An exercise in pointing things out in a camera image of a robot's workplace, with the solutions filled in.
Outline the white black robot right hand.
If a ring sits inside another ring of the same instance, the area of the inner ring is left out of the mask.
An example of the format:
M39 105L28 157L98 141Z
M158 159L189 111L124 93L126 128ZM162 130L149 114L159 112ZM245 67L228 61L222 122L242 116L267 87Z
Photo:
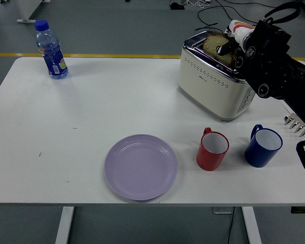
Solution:
M250 24L232 20L226 29L226 34L231 34L230 39L227 43L216 47L217 54L224 56L238 47L240 47L243 52L246 52L247 41L254 29L255 27Z

